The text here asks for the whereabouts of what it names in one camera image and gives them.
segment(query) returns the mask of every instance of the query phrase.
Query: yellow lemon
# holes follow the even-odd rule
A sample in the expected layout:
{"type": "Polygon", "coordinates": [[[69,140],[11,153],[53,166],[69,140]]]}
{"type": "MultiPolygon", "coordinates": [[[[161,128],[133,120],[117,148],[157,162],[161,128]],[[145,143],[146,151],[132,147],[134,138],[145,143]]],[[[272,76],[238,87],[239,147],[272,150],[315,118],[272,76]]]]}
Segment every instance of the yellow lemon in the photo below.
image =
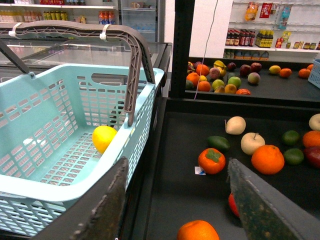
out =
{"type": "Polygon", "coordinates": [[[200,82],[202,82],[202,81],[208,81],[208,79],[206,78],[206,76],[204,76],[204,75],[201,75],[201,76],[200,76],[200,82]]]}
{"type": "Polygon", "coordinates": [[[97,151],[103,154],[117,134],[117,130],[110,126],[98,126],[92,134],[92,143],[97,151]]]}

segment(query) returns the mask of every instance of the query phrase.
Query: white apple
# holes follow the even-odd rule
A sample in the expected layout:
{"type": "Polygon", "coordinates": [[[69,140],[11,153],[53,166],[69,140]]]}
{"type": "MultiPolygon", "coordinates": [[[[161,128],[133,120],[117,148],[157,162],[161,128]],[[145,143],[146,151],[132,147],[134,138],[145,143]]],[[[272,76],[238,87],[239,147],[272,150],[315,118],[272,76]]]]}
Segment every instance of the white apple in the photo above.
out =
{"type": "Polygon", "coordinates": [[[234,116],[225,122],[225,132],[231,135],[240,135],[246,129],[246,121],[241,116],[234,116]]]}
{"type": "Polygon", "coordinates": [[[257,148],[265,144],[264,138],[259,133],[255,132],[248,132],[243,135],[241,139],[241,149],[248,155],[253,155],[257,148]]]}
{"type": "Polygon", "coordinates": [[[309,126],[312,130],[320,131],[320,113],[315,114],[310,118],[309,126]]]}

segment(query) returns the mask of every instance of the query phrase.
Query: small label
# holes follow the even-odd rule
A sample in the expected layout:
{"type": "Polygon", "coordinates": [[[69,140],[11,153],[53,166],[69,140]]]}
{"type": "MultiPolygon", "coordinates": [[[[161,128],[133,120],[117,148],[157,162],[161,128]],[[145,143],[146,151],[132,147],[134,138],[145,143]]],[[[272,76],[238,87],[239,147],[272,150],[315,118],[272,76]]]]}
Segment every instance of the small label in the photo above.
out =
{"type": "Polygon", "coordinates": [[[199,166],[194,167],[194,173],[197,175],[206,175],[205,171],[199,166]]]}

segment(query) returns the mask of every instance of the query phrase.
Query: fruit display counter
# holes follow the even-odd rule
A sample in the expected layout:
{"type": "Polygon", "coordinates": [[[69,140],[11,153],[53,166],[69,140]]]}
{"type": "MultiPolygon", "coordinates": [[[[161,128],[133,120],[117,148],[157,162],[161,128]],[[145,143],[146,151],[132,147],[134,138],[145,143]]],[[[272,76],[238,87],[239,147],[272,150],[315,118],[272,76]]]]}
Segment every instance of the fruit display counter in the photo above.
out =
{"type": "MultiPolygon", "coordinates": [[[[196,63],[202,61],[202,59],[190,58],[189,61],[191,63],[196,63]]],[[[183,92],[182,94],[185,98],[282,106],[320,106],[320,88],[310,83],[308,78],[299,77],[299,71],[301,69],[306,69],[312,63],[205,59],[204,64],[209,68],[213,68],[216,61],[222,61],[226,66],[230,63],[234,63],[235,69],[229,70],[226,68],[224,76],[220,76],[219,79],[223,80],[224,84],[227,85],[228,78],[230,76],[239,77],[241,80],[239,89],[248,89],[250,91],[250,95],[214,92],[212,87],[214,79],[212,79],[208,74],[208,76],[206,76],[206,80],[210,83],[210,91],[205,92],[198,90],[197,95],[195,95],[195,87],[193,89],[185,89],[185,86],[179,86],[184,88],[181,92],[183,92]],[[249,83],[247,75],[243,76],[240,73],[241,66],[250,66],[253,63],[259,63],[262,66],[262,69],[258,72],[260,76],[258,84],[249,83]],[[279,74],[271,74],[270,67],[272,66],[279,66],[281,69],[289,68],[292,73],[289,77],[281,77],[279,74]]]]}
{"type": "Polygon", "coordinates": [[[221,136],[230,143],[224,154],[226,166],[230,158],[238,159],[320,220],[319,169],[305,160],[265,175],[253,167],[251,156],[241,148],[244,134],[258,132],[266,145],[277,146],[282,153],[290,148],[302,150],[302,138],[286,146],[282,135],[295,130],[303,136],[311,130],[310,118],[318,113],[320,108],[162,98],[155,131],[138,166],[141,176],[130,186],[121,239],[175,240],[179,228],[194,220],[209,222],[221,240],[247,239],[241,221],[228,206],[227,167],[217,174],[195,173],[199,154],[209,147],[209,136],[221,136]],[[246,121],[242,134],[226,133],[225,120],[234,116],[246,121]]]}

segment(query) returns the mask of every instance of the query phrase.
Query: green lime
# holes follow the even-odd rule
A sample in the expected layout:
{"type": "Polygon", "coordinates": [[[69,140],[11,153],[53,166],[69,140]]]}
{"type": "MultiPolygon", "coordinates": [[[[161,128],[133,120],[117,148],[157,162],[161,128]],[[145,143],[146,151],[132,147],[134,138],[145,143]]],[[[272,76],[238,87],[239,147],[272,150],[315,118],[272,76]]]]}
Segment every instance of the green lime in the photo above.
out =
{"type": "Polygon", "coordinates": [[[283,153],[284,160],[289,165],[298,165],[304,160],[304,153],[298,148],[288,149],[283,153]]]}
{"type": "Polygon", "coordinates": [[[185,81],[185,90],[192,90],[194,88],[194,84],[190,80],[185,81]]]}
{"type": "Polygon", "coordinates": [[[293,146],[298,142],[299,138],[299,133],[295,130],[289,130],[282,134],[281,141],[284,145],[293,146]]]}
{"type": "Polygon", "coordinates": [[[207,138],[208,146],[225,153],[230,149],[229,141],[223,136],[209,136],[207,138]]]}

